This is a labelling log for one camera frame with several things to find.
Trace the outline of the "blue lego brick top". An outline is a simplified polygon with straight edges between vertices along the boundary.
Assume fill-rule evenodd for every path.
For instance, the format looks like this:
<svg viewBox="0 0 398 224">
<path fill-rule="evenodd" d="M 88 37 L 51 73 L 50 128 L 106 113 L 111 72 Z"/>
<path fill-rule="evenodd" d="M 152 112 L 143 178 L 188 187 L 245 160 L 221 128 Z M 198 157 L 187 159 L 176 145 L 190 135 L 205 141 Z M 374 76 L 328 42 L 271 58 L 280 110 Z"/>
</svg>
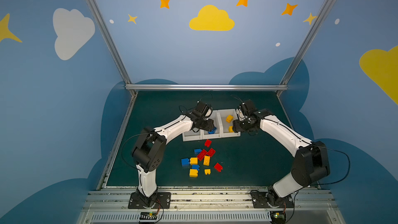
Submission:
<svg viewBox="0 0 398 224">
<path fill-rule="evenodd" d="M 216 130 L 217 130 L 217 128 L 214 127 L 211 131 L 208 131 L 208 134 L 215 134 Z"/>
</svg>

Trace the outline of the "red lego brick top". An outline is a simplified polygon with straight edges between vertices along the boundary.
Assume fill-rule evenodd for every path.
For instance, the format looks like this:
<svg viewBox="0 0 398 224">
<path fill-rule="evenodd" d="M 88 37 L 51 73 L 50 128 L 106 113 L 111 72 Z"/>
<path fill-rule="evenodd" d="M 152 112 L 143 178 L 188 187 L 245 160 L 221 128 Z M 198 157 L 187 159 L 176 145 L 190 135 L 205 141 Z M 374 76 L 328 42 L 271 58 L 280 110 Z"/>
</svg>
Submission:
<svg viewBox="0 0 398 224">
<path fill-rule="evenodd" d="M 211 146 L 212 141 L 211 140 L 206 140 L 204 146 L 205 147 L 210 147 Z"/>
</svg>

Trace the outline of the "long red lego brick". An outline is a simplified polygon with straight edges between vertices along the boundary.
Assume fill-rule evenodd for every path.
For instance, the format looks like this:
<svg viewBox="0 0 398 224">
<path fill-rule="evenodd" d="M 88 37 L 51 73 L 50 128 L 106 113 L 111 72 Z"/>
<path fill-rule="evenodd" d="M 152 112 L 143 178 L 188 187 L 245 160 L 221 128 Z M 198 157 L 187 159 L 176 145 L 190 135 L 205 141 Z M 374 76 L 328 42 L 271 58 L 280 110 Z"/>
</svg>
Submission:
<svg viewBox="0 0 398 224">
<path fill-rule="evenodd" d="M 205 149 L 203 149 L 203 150 L 197 155 L 197 159 L 198 159 L 199 161 L 202 161 L 206 155 L 207 155 L 207 151 L 206 151 Z"/>
</svg>

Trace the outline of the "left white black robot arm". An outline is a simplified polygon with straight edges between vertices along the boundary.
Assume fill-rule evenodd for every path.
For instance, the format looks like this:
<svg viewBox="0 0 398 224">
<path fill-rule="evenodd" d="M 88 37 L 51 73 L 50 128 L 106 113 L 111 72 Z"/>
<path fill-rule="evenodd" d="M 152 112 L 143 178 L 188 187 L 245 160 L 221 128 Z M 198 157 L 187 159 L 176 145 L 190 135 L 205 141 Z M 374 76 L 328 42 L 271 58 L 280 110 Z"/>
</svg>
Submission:
<svg viewBox="0 0 398 224">
<path fill-rule="evenodd" d="M 156 169 L 163 160 L 167 144 L 179 135 L 192 129 L 211 131 L 214 121 L 210 119 L 212 106 L 198 101 L 190 112 L 156 128 L 144 128 L 131 151 L 138 170 L 138 187 L 132 194 L 132 207 L 153 208 L 160 202 L 156 184 Z"/>
</svg>

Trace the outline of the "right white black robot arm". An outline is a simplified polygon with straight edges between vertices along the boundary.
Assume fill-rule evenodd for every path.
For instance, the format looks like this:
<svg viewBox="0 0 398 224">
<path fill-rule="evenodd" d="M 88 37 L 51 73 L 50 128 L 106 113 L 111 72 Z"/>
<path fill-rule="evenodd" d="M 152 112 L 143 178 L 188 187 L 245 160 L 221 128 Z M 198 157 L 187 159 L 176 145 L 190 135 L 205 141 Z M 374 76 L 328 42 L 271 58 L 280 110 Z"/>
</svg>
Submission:
<svg viewBox="0 0 398 224">
<path fill-rule="evenodd" d="M 293 156 L 290 172 L 269 186 L 266 200 L 270 207 L 279 207 L 292 193 L 330 175 L 328 152 L 323 142 L 313 142 L 281 122 L 269 110 L 259 110 L 252 100 L 241 102 L 234 132 L 262 130 L 271 135 Z"/>
</svg>

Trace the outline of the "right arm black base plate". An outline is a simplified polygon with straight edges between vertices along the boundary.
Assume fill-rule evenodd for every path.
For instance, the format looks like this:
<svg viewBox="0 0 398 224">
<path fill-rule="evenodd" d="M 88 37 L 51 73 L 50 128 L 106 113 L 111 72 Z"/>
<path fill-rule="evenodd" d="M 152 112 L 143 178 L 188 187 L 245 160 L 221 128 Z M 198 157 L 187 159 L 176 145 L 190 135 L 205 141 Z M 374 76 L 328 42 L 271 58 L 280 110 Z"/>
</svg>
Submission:
<svg viewBox="0 0 398 224">
<path fill-rule="evenodd" d="M 276 193 L 252 190 L 250 196 L 254 208 L 293 208 L 291 195 L 281 198 Z"/>
</svg>

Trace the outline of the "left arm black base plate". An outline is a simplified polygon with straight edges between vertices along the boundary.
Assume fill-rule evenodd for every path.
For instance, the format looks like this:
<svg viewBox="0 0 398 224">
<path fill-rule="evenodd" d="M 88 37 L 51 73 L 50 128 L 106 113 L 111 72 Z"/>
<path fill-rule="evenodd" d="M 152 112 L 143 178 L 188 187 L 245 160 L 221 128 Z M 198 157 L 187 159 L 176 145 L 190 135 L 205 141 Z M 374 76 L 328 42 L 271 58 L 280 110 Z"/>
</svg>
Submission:
<svg viewBox="0 0 398 224">
<path fill-rule="evenodd" d="M 170 192 L 155 192 L 152 196 L 146 197 L 139 191 L 130 195 L 128 209 L 169 209 L 171 203 Z"/>
</svg>

